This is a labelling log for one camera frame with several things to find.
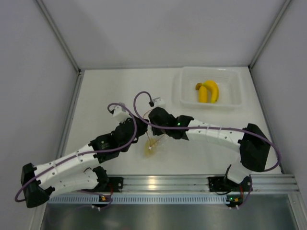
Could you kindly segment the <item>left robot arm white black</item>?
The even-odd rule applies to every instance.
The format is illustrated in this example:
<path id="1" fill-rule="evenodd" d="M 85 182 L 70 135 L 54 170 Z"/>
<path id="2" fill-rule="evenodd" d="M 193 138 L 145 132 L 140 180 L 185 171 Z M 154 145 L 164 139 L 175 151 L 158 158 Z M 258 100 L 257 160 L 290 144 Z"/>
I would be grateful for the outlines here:
<path id="1" fill-rule="evenodd" d="M 109 178 L 102 163 L 127 152 L 146 132 L 146 122 L 134 116 L 71 154 L 45 164 L 24 165 L 21 185 L 26 207 L 34 208 L 52 197 L 77 190 L 106 190 Z"/>

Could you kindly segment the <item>clear zip bag orange seal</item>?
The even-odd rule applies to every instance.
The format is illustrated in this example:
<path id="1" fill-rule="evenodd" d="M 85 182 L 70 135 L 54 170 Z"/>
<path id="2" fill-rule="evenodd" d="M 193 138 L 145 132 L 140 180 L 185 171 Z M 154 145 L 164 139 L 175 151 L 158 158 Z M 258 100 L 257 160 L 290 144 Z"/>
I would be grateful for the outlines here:
<path id="1" fill-rule="evenodd" d="M 167 150 L 169 137 L 166 134 L 154 135 L 154 128 L 148 126 L 146 140 L 143 147 L 143 157 L 145 159 L 162 155 Z"/>

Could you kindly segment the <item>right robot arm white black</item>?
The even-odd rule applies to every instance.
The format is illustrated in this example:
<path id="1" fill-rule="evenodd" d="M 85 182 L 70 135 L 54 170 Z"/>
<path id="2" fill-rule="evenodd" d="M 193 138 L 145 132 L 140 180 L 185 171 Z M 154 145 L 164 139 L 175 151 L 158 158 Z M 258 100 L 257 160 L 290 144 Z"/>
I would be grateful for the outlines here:
<path id="1" fill-rule="evenodd" d="M 201 122 L 192 116 L 174 117 L 164 108 L 154 108 L 148 115 L 153 134 L 166 134 L 173 139 L 184 139 L 215 144 L 236 152 L 238 159 L 226 170 L 224 185 L 236 190 L 252 172 L 265 171 L 271 145 L 261 129 L 249 123 L 238 131 Z"/>

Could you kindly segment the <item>yellow fake banana bunch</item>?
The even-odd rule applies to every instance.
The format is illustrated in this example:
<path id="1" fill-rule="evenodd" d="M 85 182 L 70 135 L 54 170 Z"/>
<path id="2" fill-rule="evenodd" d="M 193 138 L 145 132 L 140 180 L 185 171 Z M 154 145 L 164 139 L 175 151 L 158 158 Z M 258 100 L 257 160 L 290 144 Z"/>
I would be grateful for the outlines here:
<path id="1" fill-rule="evenodd" d="M 197 83 L 195 90 L 198 91 L 199 103 L 215 104 L 219 99 L 219 88 L 213 80 L 207 80 L 204 83 Z"/>

